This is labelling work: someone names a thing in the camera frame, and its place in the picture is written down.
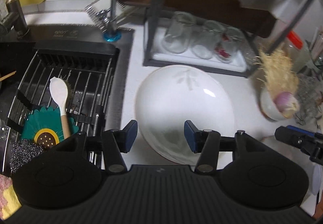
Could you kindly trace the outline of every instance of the kitchen sink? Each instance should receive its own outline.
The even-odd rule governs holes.
[[[70,84],[67,111],[88,136],[120,127],[133,31],[121,32],[119,41],[107,43],[91,25],[38,25],[23,40],[14,33],[2,38],[0,73],[17,71],[0,88],[2,174],[10,175],[12,144],[26,116],[41,107],[57,108],[49,93],[54,76]]]

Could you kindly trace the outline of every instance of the white brush head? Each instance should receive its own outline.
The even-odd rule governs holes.
[[[64,80],[61,78],[53,77],[50,80],[49,91],[52,99],[59,106],[61,116],[66,115],[66,100],[68,97],[68,88]]]

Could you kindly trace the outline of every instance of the chopstick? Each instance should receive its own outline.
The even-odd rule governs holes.
[[[16,72],[17,72],[17,71],[14,71],[14,72],[9,73],[8,75],[5,75],[5,76],[0,77],[0,82],[1,82],[1,81],[3,81],[3,80],[5,80],[5,79],[6,79],[6,78],[8,78],[8,77],[11,77],[11,76],[12,76],[12,75],[14,75]]]

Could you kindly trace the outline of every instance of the yellow ring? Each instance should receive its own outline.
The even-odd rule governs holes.
[[[39,137],[41,134],[43,134],[43,133],[49,133],[49,134],[51,134],[51,135],[54,137],[54,139],[55,139],[56,145],[59,143],[59,137],[57,136],[56,132],[55,132],[55,131],[53,131],[53,130],[51,130],[51,129],[49,129],[49,128],[43,128],[43,129],[39,130],[39,131],[36,133],[36,135],[35,135],[35,137],[34,137],[34,141],[35,141],[35,143],[37,143],[38,137]]]

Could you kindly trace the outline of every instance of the wooden handle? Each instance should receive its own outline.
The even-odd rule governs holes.
[[[9,73],[8,75],[5,75],[5,76],[0,77],[0,82],[1,82],[1,81],[3,81],[3,80],[5,80],[5,79],[6,79],[6,78],[8,78],[8,77],[10,77],[10,76],[14,75],[16,72],[17,72],[17,71],[14,71],[14,72]]]
[[[68,124],[67,115],[61,116],[61,121],[62,121],[64,139],[67,139],[71,136],[71,132],[69,131],[69,124]]]

